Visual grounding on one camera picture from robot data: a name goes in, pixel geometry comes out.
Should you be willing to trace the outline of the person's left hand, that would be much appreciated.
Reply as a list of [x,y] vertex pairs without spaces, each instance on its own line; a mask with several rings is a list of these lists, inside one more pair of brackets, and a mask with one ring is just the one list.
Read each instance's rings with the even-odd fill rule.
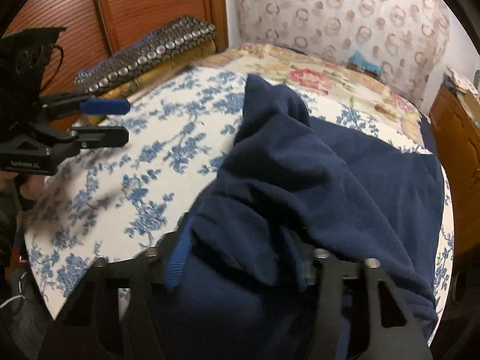
[[45,186],[43,175],[26,175],[1,171],[1,194],[10,197],[17,211],[25,201],[35,201]]

